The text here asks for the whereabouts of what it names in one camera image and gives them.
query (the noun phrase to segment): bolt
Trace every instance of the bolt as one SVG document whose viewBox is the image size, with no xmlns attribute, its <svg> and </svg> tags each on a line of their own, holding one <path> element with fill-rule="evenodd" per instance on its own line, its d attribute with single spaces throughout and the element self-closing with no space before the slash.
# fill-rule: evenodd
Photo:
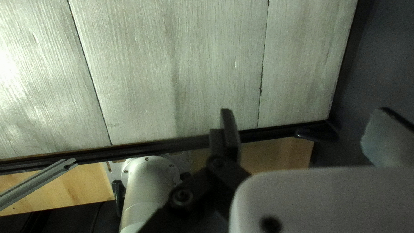
<svg viewBox="0 0 414 233">
<path fill-rule="evenodd" d="M 188 189 L 179 189 L 173 194 L 173 202 L 177 206 L 185 206 L 193 200 L 193 193 Z"/>
<path fill-rule="evenodd" d="M 282 225 L 279 220 L 273 217 L 267 217 L 262 220 L 262 230 L 267 233 L 278 233 L 282 230 Z"/>
<path fill-rule="evenodd" d="M 223 167 L 226 162 L 222 159 L 222 158 L 215 158 L 213 159 L 213 166 L 215 166 L 216 168 L 220 168 Z"/>
</svg>

